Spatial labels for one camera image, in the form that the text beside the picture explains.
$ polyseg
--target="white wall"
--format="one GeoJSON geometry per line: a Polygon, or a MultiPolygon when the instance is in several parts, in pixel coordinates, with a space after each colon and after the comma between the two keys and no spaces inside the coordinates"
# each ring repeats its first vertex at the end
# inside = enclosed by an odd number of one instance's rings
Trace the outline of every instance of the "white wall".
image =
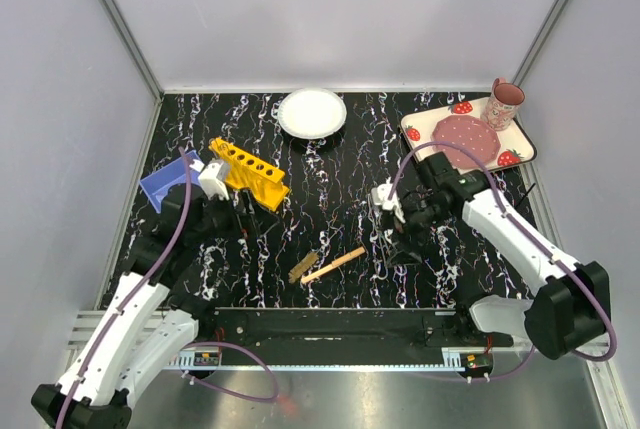
{"type": "Polygon", "coordinates": [[[0,425],[29,429],[95,300],[153,100],[98,0],[0,14],[0,425]]]}
{"type": "Polygon", "coordinates": [[[640,5],[572,0],[524,85],[522,118],[565,248],[611,277],[617,366],[640,415],[640,5]]]}
{"type": "Polygon", "coordinates": [[[481,87],[554,0],[117,0],[168,90],[481,87]]]}

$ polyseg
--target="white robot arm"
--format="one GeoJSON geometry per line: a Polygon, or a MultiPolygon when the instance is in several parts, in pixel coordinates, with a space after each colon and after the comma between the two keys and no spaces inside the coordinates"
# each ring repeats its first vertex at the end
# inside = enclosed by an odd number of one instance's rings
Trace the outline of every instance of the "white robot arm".
{"type": "MultiPolygon", "coordinates": [[[[239,239],[273,225],[273,216],[259,212],[249,194],[242,193],[238,203],[230,200],[223,182],[228,173],[226,163],[214,160],[207,166],[194,165],[202,187],[192,187],[190,217],[168,257],[157,270],[150,271],[176,231],[188,194],[185,185],[171,188],[162,201],[157,227],[136,240],[116,293],[84,350],[56,384],[42,384],[34,393],[31,403],[51,427],[63,414],[64,427],[126,428],[131,410],[158,373],[175,368],[171,359],[184,356],[181,349],[199,332],[205,337],[214,333],[213,303],[181,294],[169,298],[171,309],[163,322],[136,347],[147,320],[167,300],[179,275],[190,265],[189,248],[210,237],[239,239]]],[[[208,359],[204,354],[211,354],[213,361],[218,354],[216,349],[202,353],[203,357],[198,356],[201,351],[186,352],[196,353],[189,356],[192,360],[208,359]]],[[[199,370],[206,371],[208,366],[201,363],[199,370]]]]}
{"type": "Polygon", "coordinates": [[[412,237],[420,238],[440,221],[457,216],[506,257],[534,296],[532,300],[496,295],[476,298],[468,309],[473,330],[529,338],[550,359],[605,332],[601,315],[609,322],[611,308],[609,278],[602,266],[596,262],[582,265],[551,244],[500,191],[500,202],[496,200],[481,171],[461,175],[439,152],[418,163],[418,173],[433,193],[417,206],[402,204],[395,195],[390,199],[391,184],[373,190],[372,201],[383,214],[383,225],[393,228],[404,244],[410,244],[412,237]],[[575,279],[590,292],[588,296],[575,279]]]}

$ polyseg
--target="strawberry print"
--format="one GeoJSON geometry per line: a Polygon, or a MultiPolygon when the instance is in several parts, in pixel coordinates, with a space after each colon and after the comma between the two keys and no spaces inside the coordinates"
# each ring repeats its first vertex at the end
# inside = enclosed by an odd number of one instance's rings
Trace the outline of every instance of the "strawberry print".
{"type": "Polygon", "coordinates": [[[405,131],[407,132],[407,137],[410,140],[416,141],[416,142],[420,140],[420,131],[418,131],[415,127],[407,126],[405,131]]]}
{"type": "Polygon", "coordinates": [[[461,102],[459,104],[456,104],[455,106],[449,106],[449,110],[453,114],[469,114],[471,111],[473,111],[473,106],[470,102],[461,102]]]}
{"type": "Polygon", "coordinates": [[[514,164],[518,164],[521,160],[522,156],[511,149],[509,151],[504,151],[498,156],[498,165],[502,167],[512,166],[514,164]]]}

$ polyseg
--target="yellow block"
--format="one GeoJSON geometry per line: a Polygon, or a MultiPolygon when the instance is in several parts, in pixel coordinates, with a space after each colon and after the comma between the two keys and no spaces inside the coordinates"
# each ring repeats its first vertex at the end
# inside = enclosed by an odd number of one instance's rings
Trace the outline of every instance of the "yellow block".
{"type": "Polygon", "coordinates": [[[247,188],[260,204],[274,212],[278,209],[289,193],[289,188],[282,184],[284,171],[219,137],[209,141],[209,149],[231,165],[226,184],[236,190],[247,188]]]}

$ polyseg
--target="white bowl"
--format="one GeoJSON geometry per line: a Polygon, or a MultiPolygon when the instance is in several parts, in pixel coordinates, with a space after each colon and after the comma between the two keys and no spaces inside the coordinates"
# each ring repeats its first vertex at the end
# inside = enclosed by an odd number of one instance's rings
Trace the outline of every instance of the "white bowl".
{"type": "Polygon", "coordinates": [[[322,139],[334,134],[347,119],[347,107],[337,94],[326,89],[300,89],[280,104],[282,129],[301,139],[322,139]]]}

